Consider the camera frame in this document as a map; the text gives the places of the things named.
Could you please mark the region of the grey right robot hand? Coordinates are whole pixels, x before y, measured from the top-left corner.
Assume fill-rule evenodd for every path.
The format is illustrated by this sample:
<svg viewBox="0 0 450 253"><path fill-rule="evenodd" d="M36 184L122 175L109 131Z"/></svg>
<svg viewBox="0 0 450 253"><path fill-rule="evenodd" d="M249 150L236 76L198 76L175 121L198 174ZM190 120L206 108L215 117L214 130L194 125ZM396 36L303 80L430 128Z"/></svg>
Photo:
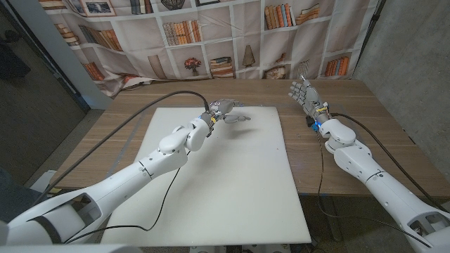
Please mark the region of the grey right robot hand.
<svg viewBox="0 0 450 253"><path fill-rule="evenodd" d="M319 93L308 79L293 82L288 95L302 106L308 117L318 124L323 124L331 119L328 107L321 100Z"/></svg>

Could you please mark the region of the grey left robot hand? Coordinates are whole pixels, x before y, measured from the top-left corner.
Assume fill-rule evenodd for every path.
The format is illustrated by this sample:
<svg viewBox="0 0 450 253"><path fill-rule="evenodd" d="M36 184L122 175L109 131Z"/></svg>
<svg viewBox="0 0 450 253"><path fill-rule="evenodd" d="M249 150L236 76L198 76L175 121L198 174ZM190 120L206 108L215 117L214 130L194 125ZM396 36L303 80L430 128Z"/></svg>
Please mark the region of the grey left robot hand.
<svg viewBox="0 0 450 253"><path fill-rule="evenodd" d="M227 124L250 121L251 118L245 115L230 115L235 107L242 107L243 104L235 99L221 98L210 103L210 112L214 114L216 120L223 120Z"/></svg>

